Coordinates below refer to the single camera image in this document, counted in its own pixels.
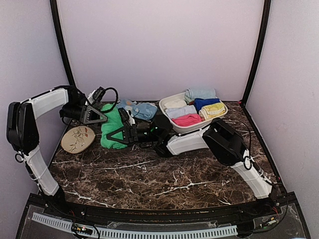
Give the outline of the green towel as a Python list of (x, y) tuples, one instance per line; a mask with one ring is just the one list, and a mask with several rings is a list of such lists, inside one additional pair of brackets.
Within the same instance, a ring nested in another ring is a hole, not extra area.
[(122, 119), (119, 115), (118, 109), (115, 107), (110, 112), (105, 113), (108, 120), (106, 123), (101, 125), (101, 146), (107, 149), (123, 149), (126, 148), (126, 144), (118, 143), (106, 139), (106, 134), (113, 132), (121, 127), (123, 127)]

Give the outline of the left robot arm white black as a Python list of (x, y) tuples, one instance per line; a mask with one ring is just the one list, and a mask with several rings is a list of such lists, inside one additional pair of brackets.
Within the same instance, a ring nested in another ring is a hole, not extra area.
[(24, 163), (44, 195), (55, 196), (59, 185), (51, 175), (39, 146), (37, 119), (55, 108), (60, 108), (62, 119), (81, 124), (103, 123), (105, 113), (94, 105), (101, 101), (106, 90), (102, 87), (86, 96), (75, 86), (58, 86), (23, 102), (12, 102), (8, 107), (6, 137), (16, 151), (16, 161)]

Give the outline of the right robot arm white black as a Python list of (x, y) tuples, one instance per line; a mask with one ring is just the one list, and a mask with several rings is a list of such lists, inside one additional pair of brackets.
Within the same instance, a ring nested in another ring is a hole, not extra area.
[(275, 186), (251, 156), (251, 146), (223, 119), (216, 118), (209, 125), (183, 134), (172, 134), (173, 125), (164, 115), (156, 116), (149, 128), (137, 128), (125, 123), (106, 134), (106, 139), (130, 145), (152, 142), (161, 157), (172, 157), (187, 151), (208, 148), (217, 161), (234, 169), (248, 184), (256, 199), (254, 211), (265, 216), (274, 207)]

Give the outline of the yellow-green crocodile towel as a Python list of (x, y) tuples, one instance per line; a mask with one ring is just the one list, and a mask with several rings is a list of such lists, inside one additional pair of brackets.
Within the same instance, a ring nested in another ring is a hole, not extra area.
[(225, 113), (226, 107), (222, 102), (203, 106), (199, 111), (199, 115), (205, 120), (219, 117)]

